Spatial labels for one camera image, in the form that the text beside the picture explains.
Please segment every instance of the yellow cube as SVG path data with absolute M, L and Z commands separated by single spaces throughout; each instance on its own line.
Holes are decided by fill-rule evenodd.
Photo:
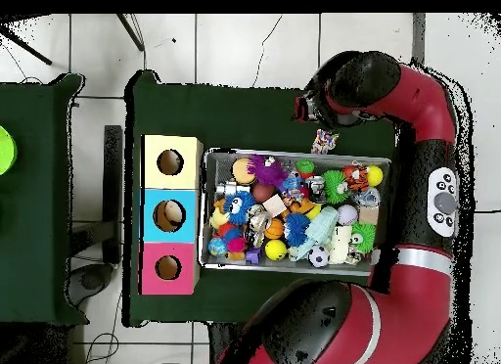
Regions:
M 203 145 L 195 137 L 145 135 L 142 161 L 147 189 L 197 190 Z

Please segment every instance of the yellow ball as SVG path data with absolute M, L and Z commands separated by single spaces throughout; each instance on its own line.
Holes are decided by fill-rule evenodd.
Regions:
M 369 181 L 369 186 L 376 187 L 383 181 L 383 172 L 376 165 L 369 165 L 369 173 L 367 174 L 367 180 Z
M 266 256 L 268 256 L 271 260 L 281 260 L 286 257 L 287 247 L 284 242 L 275 239 L 266 244 L 264 251 L 266 252 Z
M 313 220 L 316 216 L 318 216 L 318 213 L 320 213 L 321 208 L 322 205 L 315 205 L 315 207 L 311 209 L 307 214 L 305 214 L 305 216 L 308 219 Z

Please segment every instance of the gray tray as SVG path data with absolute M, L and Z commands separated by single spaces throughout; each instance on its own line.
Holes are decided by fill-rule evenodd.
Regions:
M 273 156 L 283 163 L 292 162 L 296 164 L 299 159 L 309 159 L 315 163 L 315 174 L 321 175 L 329 169 L 341 169 L 352 164 L 355 160 L 362 165 L 377 165 L 383 171 L 383 182 L 378 186 L 382 197 L 380 205 L 379 220 L 376 230 L 375 246 L 382 244 L 386 237 L 386 219 L 387 219 L 387 192 L 389 185 L 389 159 L 373 159 L 350 156 L 332 156 L 316 154 L 297 154 L 297 153 L 276 153 L 267 151 L 253 150 L 227 150 L 210 148 L 205 151 L 202 159 L 202 169 L 205 173 L 201 174 L 201 215 L 199 226 L 199 262 L 202 266 L 214 269 L 238 269 L 246 271 L 271 271 L 271 272 L 294 272 L 305 274 L 338 274 L 367 276 L 370 273 L 370 260 L 362 260 L 356 265 L 348 263 L 341 265 L 327 265 L 323 268 L 311 266 L 306 259 L 292 262 L 286 257 L 280 261 L 273 261 L 263 253 L 259 264 L 252 265 L 245 261 L 229 260 L 224 257 L 212 256 L 207 249 L 208 242 L 212 235 L 212 229 L 208 220 L 212 213 L 214 203 L 215 186 L 224 183 L 232 178 L 231 167 L 235 159 L 252 154 L 264 156 Z

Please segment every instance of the green table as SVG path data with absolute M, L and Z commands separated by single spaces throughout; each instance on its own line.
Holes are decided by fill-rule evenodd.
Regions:
M 65 298 L 69 252 L 68 104 L 77 74 L 0 85 L 0 125 L 18 158 L 0 176 L 0 321 L 85 324 Z
M 126 272 L 130 278 L 130 302 L 126 300 L 124 305 L 130 307 L 131 324 L 142 320 L 247 321 L 275 292 L 303 275 L 203 268 L 191 296 L 137 294 L 140 137 L 143 134 L 195 136 L 205 149 L 309 153 L 315 127 L 292 120 L 295 95 L 300 91 L 159 84 L 152 71 L 140 70 L 125 92 L 125 151 L 132 156 L 132 165 L 127 160 L 125 171 L 132 172 L 133 180 L 125 188 L 132 193 L 132 229 L 125 232 L 131 234 L 132 243 L 126 248 L 130 249 L 132 260 L 130 273 Z M 335 154 L 389 159 L 393 156 L 394 132 L 389 122 L 360 124 L 345 128 L 340 134 Z M 132 140 L 133 149 L 127 146 Z M 336 279 L 361 284 L 366 281 L 363 277 L 336 276 Z

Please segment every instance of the green spiky ball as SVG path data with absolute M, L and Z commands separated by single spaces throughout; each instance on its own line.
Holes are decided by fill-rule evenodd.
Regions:
M 344 174 L 339 170 L 329 170 L 322 176 L 325 180 L 325 194 L 327 196 L 327 202 L 333 205 L 338 205 L 344 202 L 348 196 L 349 192 L 346 190 L 344 193 L 338 193 L 338 186 L 346 181 Z
M 351 225 L 351 234 L 358 233 L 362 235 L 364 240 L 361 244 L 353 245 L 362 253 L 369 253 L 374 246 L 374 239 L 376 238 L 376 226 L 370 223 L 355 222 Z

